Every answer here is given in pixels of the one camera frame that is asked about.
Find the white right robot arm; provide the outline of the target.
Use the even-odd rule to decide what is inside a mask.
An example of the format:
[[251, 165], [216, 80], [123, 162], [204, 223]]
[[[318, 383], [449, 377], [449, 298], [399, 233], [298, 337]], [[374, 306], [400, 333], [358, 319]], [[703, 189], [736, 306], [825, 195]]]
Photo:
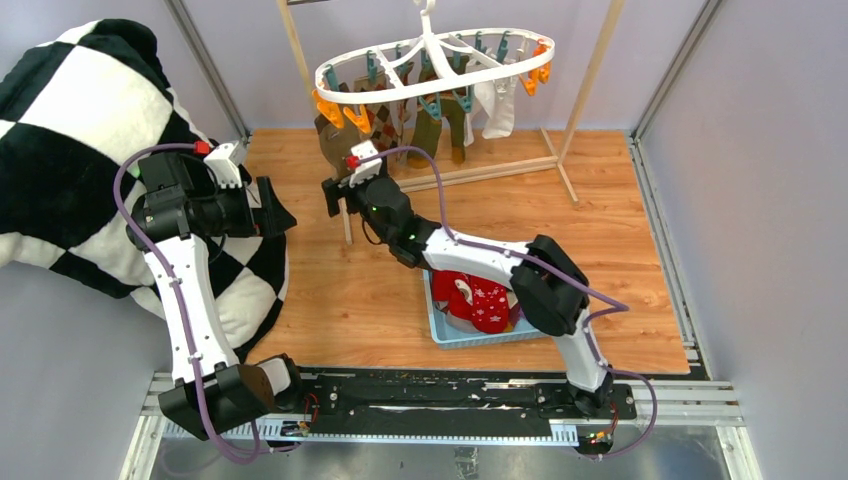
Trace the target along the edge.
[[347, 212], [360, 215], [399, 263], [469, 274], [510, 290], [525, 319], [556, 341], [575, 411], [592, 418], [609, 407], [613, 375], [591, 325], [589, 282], [555, 240], [537, 235], [530, 242], [498, 242], [460, 234], [416, 214], [387, 176], [356, 185], [327, 179], [321, 189], [330, 216], [346, 201]]

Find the argyle brown sock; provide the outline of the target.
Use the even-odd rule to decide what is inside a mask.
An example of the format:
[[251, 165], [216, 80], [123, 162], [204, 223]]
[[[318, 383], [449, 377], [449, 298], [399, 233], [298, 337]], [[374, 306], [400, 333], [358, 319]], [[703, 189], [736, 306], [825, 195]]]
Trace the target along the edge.
[[[388, 86], [386, 76], [378, 72], [374, 80], [368, 75], [361, 76], [354, 81], [356, 93], [381, 91]], [[371, 133], [368, 138], [379, 151], [384, 151], [399, 146], [401, 134], [395, 125], [395, 106], [391, 102], [368, 103], [365, 105], [366, 113], [371, 125]]]

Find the red snowflake sock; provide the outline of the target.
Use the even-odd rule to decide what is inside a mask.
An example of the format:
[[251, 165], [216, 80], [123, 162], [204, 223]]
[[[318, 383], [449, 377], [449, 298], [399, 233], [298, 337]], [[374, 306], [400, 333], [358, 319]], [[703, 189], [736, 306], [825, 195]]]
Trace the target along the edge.
[[479, 332], [498, 334], [514, 328], [512, 308], [507, 290], [500, 284], [480, 277], [471, 277], [472, 318]]

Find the grey striped sock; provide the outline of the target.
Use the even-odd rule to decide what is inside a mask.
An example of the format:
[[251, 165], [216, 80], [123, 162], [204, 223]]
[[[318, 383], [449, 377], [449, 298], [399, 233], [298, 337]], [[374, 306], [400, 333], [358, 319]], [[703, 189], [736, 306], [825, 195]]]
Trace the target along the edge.
[[451, 312], [445, 314], [445, 322], [451, 328], [464, 333], [479, 333], [479, 330], [474, 326], [471, 320], [463, 319], [453, 315]]

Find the light blue plastic basket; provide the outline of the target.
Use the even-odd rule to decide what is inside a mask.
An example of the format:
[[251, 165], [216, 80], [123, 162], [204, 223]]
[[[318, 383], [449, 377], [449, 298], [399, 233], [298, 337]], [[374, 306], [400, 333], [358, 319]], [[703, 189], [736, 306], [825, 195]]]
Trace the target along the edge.
[[432, 275], [428, 271], [422, 273], [422, 281], [427, 302], [431, 337], [442, 350], [518, 342], [545, 337], [545, 334], [530, 325], [522, 316], [521, 311], [518, 311], [518, 321], [511, 332], [487, 334], [479, 331], [465, 332], [457, 329], [449, 324], [447, 315], [442, 311], [440, 303], [433, 298], [431, 293]]

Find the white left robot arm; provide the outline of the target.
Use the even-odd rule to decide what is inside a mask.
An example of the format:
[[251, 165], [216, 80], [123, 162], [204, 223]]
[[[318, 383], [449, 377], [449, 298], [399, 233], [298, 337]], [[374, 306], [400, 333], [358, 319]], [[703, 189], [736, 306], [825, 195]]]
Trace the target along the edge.
[[306, 386], [285, 354], [242, 363], [227, 341], [209, 273], [210, 237], [277, 239], [297, 221], [267, 177], [259, 204], [228, 154], [191, 144], [160, 145], [138, 155], [146, 192], [118, 207], [127, 235], [152, 271], [168, 325], [173, 387], [158, 397], [166, 418], [200, 440], [267, 414], [293, 413]]

